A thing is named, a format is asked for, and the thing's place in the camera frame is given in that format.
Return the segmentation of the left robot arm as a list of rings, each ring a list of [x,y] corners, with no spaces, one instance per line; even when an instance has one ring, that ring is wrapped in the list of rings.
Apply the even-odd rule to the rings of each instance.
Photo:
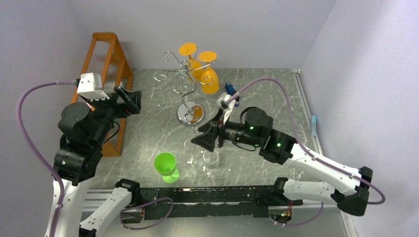
[[[48,237],[99,237],[124,207],[141,202],[140,185],[122,180],[107,199],[86,220],[82,220],[84,200],[103,154],[103,145],[117,119],[141,110],[142,92],[120,86],[97,100],[83,97],[68,105],[58,124],[63,135],[54,157],[58,178],[53,181],[54,205],[46,230]]]

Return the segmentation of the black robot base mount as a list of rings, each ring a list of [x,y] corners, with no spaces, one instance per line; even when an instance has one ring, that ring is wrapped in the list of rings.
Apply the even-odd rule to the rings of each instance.
[[[269,217],[269,208],[299,206],[300,199],[289,200],[272,185],[141,188],[127,207],[149,203],[143,208],[145,220],[180,217],[242,216]]]

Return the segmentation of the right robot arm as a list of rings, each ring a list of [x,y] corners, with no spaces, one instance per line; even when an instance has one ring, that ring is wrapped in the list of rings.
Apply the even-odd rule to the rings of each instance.
[[[222,117],[223,110],[219,109],[214,118],[199,127],[200,135],[192,138],[191,143],[209,152],[221,148],[225,141],[250,145],[271,163],[298,168],[319,179],[307,182],[277,178],[271,192],[276,204],[306,199],[335,204],[353,216],[365,214],[370,192],[361,180],[371,181],[370,168],[340,164],[300,145],[294,137],[273,129],[273,118],[258,107],[246,108],[240,122],[223,122]]]

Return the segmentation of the orange plastic wine glass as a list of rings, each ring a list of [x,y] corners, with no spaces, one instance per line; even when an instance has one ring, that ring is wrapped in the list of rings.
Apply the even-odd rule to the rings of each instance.
[[[200,82],[202,91],[206,94],[214,94],[219,90],[218,76],[211,64],[217,59],[214,51],[203,51],[199,54],[199,60],[206,63],[204,71],[201,74]]]
[[[188,57],[188,67],[189,67],[189,73],[195,78],[196,80],[200,80],[202,73],[204,72],[204,69],[199,69],[202,64],[201,62],[196,58],[197,57],[197,46],[195,43],[192,42],[186,42],[182,44],[179,47],[178,50],[179,54],[182,56]]]

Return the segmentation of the green plastic wine glass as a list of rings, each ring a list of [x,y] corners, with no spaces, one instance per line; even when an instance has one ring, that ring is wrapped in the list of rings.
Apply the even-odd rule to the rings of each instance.
[[[176,158],[172,153],[163,152],[158,154],[154,160],[154,168],[166,183],[172,184],[179,178]]]

